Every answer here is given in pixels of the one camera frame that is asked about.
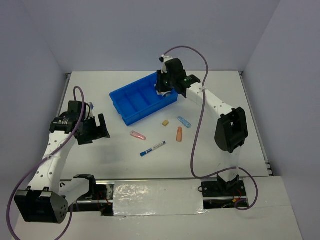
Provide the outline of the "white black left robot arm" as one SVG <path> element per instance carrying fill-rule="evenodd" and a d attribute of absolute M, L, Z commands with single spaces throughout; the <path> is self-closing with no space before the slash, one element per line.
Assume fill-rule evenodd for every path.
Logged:
<path fill-rule="evenodd" d="M 109 138 L 104 115 L 93 115 L 93 104 L 69 101 L 67 111 L 54 118 L 49 128 L 42 163 L 25 190 L 18 190 L 14 201 L 25 222 L 62 223 L 69 207 L 79 198 L 95 198 L 100 190 L 91 174 L 77 174 L 71 182 L 62 183 L 61 176 L 68 155 L 75 144 L 87 145 Z"/>

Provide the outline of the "pink translucent case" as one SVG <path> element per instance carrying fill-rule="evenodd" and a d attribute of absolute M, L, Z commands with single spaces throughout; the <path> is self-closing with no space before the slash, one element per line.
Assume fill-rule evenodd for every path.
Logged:
<path fill-rule="evenodd" d="M 132 137 L 134 137 L 134 138 L 137 138 L 137 139 L 140 139 L 140 140 L 143 140 L 143 141 L 146 140 L 146 137 L 145 137 L 143 134 L 141 134 L 141 133 L 139 133 L 139 132 L 136 132 L 136 131 L 131 131 L 131 132 L 130 132 L 130 135 L 131 135 Z"/>

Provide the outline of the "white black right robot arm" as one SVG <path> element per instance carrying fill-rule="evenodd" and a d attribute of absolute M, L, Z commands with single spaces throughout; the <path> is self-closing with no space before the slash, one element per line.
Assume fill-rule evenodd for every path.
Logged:
<path fill-rule="evenodd" d="M 176 91 L 200 106 L 202 116 L 208 112 L 212 118 L 214 141 L 224 164 L 215 174 L 217 190 L 223 196 L 230 195 L 240 179 L 240 150 L 249 135 L 245 110 L 225 103 L 205 87 L 204 81 L 187 75 L 180 59 L 162 55 L 159 60 L 163 66 L 157 71 L 155 89 L 159 93 Z"/>

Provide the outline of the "orange translucent case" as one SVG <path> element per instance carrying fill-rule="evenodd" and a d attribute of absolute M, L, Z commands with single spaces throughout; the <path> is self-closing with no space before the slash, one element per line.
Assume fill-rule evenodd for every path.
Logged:
<path fill-rule="evenodd" d="M 177 128 L 176 141 L 181 142 L 183 137 L 183 129 L 181 126 Z"/>

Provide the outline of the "blue white marker pen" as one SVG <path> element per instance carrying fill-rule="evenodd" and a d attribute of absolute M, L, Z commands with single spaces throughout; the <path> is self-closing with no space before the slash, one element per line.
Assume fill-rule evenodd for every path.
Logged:
<path fill-rule="evenodd" d="M 154 145 L 153 147 L 151 147 L 151 148 L 149 148 L 149 149 L 141 152 L 141 153 L 140 153 L 140 156 L 143 157 L 143 156 L 145 156 L 145 155 L 147 155 L 147 154 L 149 154 L 149 153 L 151 153 L 151 152 L 153 152 L 153 151 L 161 148 L 161 147 L 164 146 L 164 145 L 166 145 L 166 142 L 165 142 L 165 141 L 162 141 L 162 142 Z"/>

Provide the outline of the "yellow eraser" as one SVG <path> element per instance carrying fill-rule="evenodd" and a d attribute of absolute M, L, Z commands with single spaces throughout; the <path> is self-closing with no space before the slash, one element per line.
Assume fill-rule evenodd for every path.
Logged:
<path fill-rule="evenodd" d="M 167 120 L 165 120 L 165 121 L 162 123 L 163 126 L 167 126 L 168 124 L 169 124 L 169 122 L 168 122 Z"/>

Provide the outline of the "blue plastic compartment tray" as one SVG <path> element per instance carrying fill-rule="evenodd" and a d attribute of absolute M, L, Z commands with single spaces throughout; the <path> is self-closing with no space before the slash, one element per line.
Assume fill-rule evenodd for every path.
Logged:
<path fill-rule="evenodd" d="M 175 103 L 178 94 L 172 90 L 164 96 L 156 91 L 157 73 L 152 73 L 109 94 L 113 106 L 126 126 Z"/>

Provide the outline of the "blue translucent case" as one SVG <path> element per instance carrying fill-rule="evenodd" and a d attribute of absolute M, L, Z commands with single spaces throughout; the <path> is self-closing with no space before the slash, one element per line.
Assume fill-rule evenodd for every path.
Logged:
<path fill-rule="evenodd" d="M 190 128 L 192 125 L 190 122 L 188 122 L 185 118 L 179 116 L 177 118 L 186 128 Z"/>

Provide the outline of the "white foil covered panel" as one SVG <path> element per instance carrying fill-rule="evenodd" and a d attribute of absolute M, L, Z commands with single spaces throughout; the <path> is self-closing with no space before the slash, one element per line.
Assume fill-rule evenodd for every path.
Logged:
<path fill-rule="evenodd" d="M 113 190 L 113 214 L 119 217 L 187 216 L 204 214 L 201 181 L 117 181 Z"/>

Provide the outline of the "blue slime jar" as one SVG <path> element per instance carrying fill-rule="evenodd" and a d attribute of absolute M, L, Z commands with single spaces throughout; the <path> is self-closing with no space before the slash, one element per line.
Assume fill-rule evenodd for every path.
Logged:
<path fill-rule="evenodd" d="M 168 98 L 172 95 L 172 92 L 166 92 L 166 93 L 163 93 L 162 96 L 163 98 Z"/>

